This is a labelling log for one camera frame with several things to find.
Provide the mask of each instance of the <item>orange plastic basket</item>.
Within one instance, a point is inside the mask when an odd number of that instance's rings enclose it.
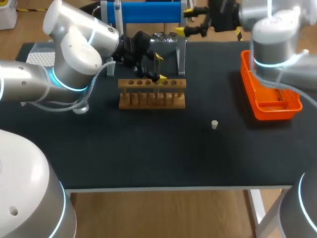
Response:
[[[243,83],[258,120],[288,120],[302,110],[298,93],[266,88],[253,76],[250,71],[250,51],[243,51],[241,58]]]

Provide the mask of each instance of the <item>cable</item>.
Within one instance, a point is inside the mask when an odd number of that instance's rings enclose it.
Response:
[[[256,71],[254,69],[254,46],[253,46],[253,39],[250,41],[250,69],[253,75],[256,77],[256,79],[263,84],[266,87],[270,88],[280,88],[280,89],[290,89],[296,93],[299,93],[301,96],[306,98],[313,106],[317,108],[317,102],[314,100],[311,96],[309,96],[307,93],[304,93],[303,91],[299,90],[298,88],[294,88],[290,85],[280,83],[280,78],[282,77],[283,71],[279,74],[278,78],[276,79],[276,82],[271,82],[265,79],[262,79],[256,74]]]
[[[76,109],[78,107],[80,107],[84,102],[87,102],[93,89],[94,89],[94,86],[95,86],[95,82],[100,74],[100,72],[108,67],[109,65],[112,65],[112,64],[115,64],[115,61],[110,61],[110,62],[107,62],[105,64],[103,64],[98,73],[94,76],[91,84],[90,84],[90,87],[89,87],[89,90],[88,90],[88,93],[86,94],[86,96],[81,99],[79,102],[75,101],[74,103],[71,103],[73,104],[71,107],[67,107],[67,108],[49,108],[49,107],[46,107],[46,106],[43,106],[39,103],[35,103],[35,102],[30,102],[30,104],[32,104],[33,106],[37,107],[37,108],[40,108],[42,110],[45,110],[45,111],[48,111],[48,112],[54,112],[54,113],[58,113],[58,112],[66,112],[66,111],[69,111],[69,110],[72,110],[72,109]],[[60,104],[60,105],[67,105],[68,103],[61,103],[61,102],[51,102],[51,103],[55,103],[55,104]]]

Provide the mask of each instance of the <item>black tabletop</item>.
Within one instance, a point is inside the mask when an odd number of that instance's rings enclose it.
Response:
[[[177,78],[175,45],[153,48],[161,73]],[[119,110],[117,80],[134,75],[117,66],[100,75],[87,114],[1,103],[0,129],[33,141],[68,189],[292,185],[316,159],[317,110],[303,100],[290,121],[257,121],[239,73],[247,48],[187,43],[185,110]]]

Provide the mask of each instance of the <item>test tube rack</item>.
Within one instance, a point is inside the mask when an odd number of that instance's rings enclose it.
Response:
[[[186,88],[185,79],[165,79],[162,83],[153,83],[150,79],[119,79],[120,109],[184,109]],[[177,92],[159,92],[170,89]]]

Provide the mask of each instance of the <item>blue cylinder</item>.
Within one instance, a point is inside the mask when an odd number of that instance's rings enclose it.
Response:
[[[180,23],[181,2],[122,2],[122,20],[127,23]],[[107,2],[108,23],[115,23],[113,2]]]

